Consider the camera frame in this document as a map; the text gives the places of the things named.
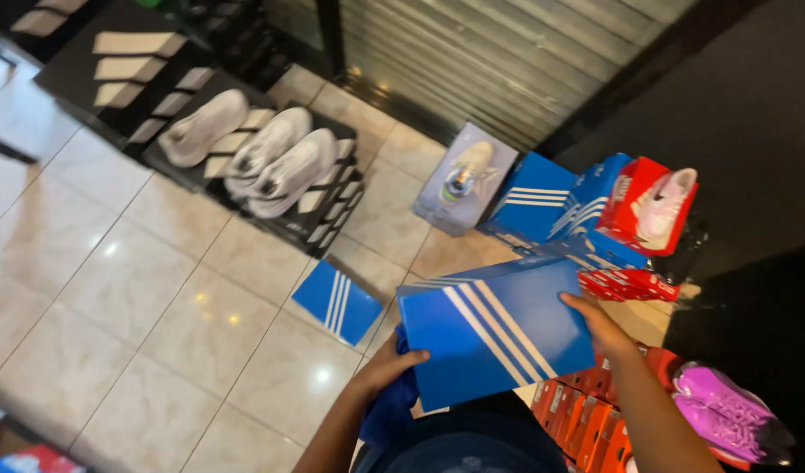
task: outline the white sneaker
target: white sneaker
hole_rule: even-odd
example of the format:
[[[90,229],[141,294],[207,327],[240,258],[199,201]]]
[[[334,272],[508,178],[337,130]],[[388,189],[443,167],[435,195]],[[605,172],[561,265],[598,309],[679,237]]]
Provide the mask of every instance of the white sneaker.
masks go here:
[[[312,131],[312,114],[303,107],[277,113],[228,165],[224,186],[234,198],[249,197],[253,183],[265,167],[294,147]]]
[[[315,130],[279,159],[265,167],[251,186],[251,213],[259,218],[278,217],[289,210],[320,177],[329,173],[337,158],[335,135]]]
[[[157,138],[169,162],[192,167],[204,161],[212,146],[232,133],[248,115],[248,100],[237,88],[219,93],[195,113],[173,124]]]
[[[465,149],[452,166],[440,190],[440,199],[445,204],[453,204],[471,193],[475,182],[486,172],[493,156],[493,145],[478,141]]]

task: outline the blue cloth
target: blue cloth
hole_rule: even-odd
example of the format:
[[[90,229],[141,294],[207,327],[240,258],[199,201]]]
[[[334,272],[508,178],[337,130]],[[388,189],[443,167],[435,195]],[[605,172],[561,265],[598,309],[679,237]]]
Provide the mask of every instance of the blue cloth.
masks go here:
[[[397,333],[397,353],[405,354],[408,348],[408,335],[402,324],[394,329]],[[411,408],[417,404],[420,392],[414,369],[405,370],[376,396],[367,407],[365,421],[361,424],[359,438],[367,445],[385,448],[398,438],[408,435],[417,423],[411,415]]]

